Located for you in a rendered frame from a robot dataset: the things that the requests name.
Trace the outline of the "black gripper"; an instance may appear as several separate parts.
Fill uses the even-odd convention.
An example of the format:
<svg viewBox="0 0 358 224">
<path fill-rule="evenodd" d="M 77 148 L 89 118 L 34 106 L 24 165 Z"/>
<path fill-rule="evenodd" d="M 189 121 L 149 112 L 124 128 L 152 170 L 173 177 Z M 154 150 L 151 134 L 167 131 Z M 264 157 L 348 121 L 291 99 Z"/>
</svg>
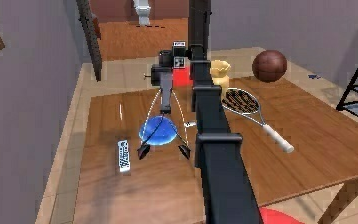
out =
<svg viewBox="0 0 358 224">
<path fill-rule="evenodd" d="M 150 118 L 150 114 L 152 109 L 160 97 L 160 113 L 161 114 L 170 114 L 171 113 L 171 93 L 173 94 L 175 101 L 178 105 L 181 121 L 184 124 L 184 114 L 179 102 L 179 99 L 175 92 L 172 92 L 173 88 L 173 55 L 171 50 L 161 50 L 158 55 L 158 63 L 153 64 L 150 69 L 150 74 L 145 75 L 144 78 L 149 78 L 152 86 L 158 87 L 159 91 L 155 94 L 155 97 L 150 105 L 149 111 L 147 113 L 146 120 L 144 122 L 144 126 L 147 126 L 148 119 Z M 191 149 L 189 148 L 188 134 L 187 134 L 187 126 L 183 125 L 184 134 L 181 135 L 179 131 L 176 131 L 176 136 L 182 142 L 181 145 L 178 146 L 182 155 L 189 160 L 191 156 Z M 150 145 L 148 144 L 149 139 L 153 136 L 155 131 L 153 131 L 142 143 L 141 146 L 137 149 L 138 158 L 140 160 L 144 159 L 145 156 L 150 151 Z"/>
</svg>

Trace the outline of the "blue upside-down bowl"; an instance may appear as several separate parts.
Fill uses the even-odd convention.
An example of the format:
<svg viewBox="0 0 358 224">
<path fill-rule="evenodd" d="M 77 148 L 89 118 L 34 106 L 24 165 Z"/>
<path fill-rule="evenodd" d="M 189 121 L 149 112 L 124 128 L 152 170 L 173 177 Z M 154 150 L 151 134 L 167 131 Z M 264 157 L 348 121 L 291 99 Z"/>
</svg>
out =
<svg viewBox="0 0 358 224">
<path fill-rule="evenodd" d="M 142 142 L 153 146 L 162 146 L 172 142 L 177 136 L 176 125 L 167 117 L 159 115 L 148 118 L 139 130 Z"/>
</svg>

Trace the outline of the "white remote control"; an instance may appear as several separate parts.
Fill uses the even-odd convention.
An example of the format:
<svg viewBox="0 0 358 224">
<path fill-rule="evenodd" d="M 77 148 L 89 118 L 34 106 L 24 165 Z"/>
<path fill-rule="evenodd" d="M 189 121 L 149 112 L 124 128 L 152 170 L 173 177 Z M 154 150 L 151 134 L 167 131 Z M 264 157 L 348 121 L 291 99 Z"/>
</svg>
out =
<svg viewBox="0 0 358 224">
<path fill-rule="evenodd" d="M 129 147 L 128 147 L 127 140 L 121 140 L 118 142 L 118 165 L 119 165 L 119 171 L 121 173 L 129 172 L 131 169 Z"/>
</svg>

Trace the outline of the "red box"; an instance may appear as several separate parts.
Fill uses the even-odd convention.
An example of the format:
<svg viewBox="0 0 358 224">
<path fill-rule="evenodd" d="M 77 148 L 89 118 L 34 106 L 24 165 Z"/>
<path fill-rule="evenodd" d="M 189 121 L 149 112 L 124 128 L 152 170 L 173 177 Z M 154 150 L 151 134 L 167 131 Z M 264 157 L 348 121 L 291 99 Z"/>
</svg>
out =
<svg viewBox="0 0 358 224">
<path fill-rule="evenodd" d="M 188 67 L 185 68 L 174 68 L 173 69 L 173 87 L 183 87 L 192 85 L 193 81 L 190 78 L 190 70 Z"/>
</svg>

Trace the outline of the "red round object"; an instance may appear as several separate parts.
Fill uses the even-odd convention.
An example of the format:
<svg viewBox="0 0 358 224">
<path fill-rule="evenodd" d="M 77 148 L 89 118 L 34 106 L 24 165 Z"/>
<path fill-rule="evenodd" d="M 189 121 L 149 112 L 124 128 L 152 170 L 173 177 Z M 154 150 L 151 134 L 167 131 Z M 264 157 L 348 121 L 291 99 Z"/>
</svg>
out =
<svg viewBox="0 0 358 224">
<path fill-rule="evenodd" d="M 304 224 L 299 220 L 274 209 L 260 208 L 264 224 Z"/>
</svg>

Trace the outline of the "brown basketball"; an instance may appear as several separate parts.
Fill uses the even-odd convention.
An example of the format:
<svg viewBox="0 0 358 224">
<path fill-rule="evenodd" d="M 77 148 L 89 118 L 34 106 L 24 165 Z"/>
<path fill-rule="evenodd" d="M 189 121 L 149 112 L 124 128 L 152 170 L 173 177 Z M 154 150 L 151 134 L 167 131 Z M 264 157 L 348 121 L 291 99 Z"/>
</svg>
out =
<svg viewBox="0 0 358 224">
<path fill-rule="evenodd" d="M 287 71 L 287 59 L 277 50 L 265 50 L 252 62 L 254 76 L 262 82 L 278 81 Z"/>
</svg>

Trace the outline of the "dark room door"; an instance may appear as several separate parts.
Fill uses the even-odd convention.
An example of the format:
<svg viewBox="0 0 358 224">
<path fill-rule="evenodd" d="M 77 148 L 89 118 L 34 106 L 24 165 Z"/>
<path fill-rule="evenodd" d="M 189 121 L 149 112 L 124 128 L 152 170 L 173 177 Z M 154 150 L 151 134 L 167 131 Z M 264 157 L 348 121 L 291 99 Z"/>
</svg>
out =
<svg viewBox="0 0 358 224">
<path fill-rule="evenodd" d="M 99 82 L 101 80 L 102 57 L 95 32 L 89 0 L 76 0 L 76 3 L 79 11 L 79 20 L 82 24 L 88 51 L 91 57 L 95 79 Z"/>
</svg>

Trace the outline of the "brown wooden table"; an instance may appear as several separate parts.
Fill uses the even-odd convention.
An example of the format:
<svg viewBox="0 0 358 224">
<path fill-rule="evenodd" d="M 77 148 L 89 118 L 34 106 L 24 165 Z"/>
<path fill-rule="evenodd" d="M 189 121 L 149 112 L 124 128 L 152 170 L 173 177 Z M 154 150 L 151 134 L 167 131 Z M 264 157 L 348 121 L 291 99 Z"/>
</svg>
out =
<svg viewBox="0 0 358 224">
<path fill-rule="evenodd" d="M 283 152 L 253 122 L 229 114 L 243 135 L 242 158 L 259 205 L 284 210 L 294 197 L 358 177 L 358 123 L 286 79 L 231 86 L 258 97 L 266 121 L 295 148 Z M 201 179 L 176 143 L 154 147 L 140 160 L 138 132 L 154 90 L 95 97 L 86 130 L 73 224 L 194 224 L 204 216 Z M 118 165 L 118 142 L 128 141 L 129 172 Z"/>
</svg>

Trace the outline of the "white toilet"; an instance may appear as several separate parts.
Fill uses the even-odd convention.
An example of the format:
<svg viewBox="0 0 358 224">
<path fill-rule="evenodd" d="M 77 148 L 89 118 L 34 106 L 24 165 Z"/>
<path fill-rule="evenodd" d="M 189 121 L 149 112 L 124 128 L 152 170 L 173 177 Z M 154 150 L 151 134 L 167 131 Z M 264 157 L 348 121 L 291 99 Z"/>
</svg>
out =
<svg viewBox="0 0 358 224">
<path fill-rule="evenodd" d="M 150 24 L 149 15 L 151 7 L 149 0 L 133 0 L 134 9 L 138 15 L 139 24 L 141 26 L 147 26 Z"/>
</svg>

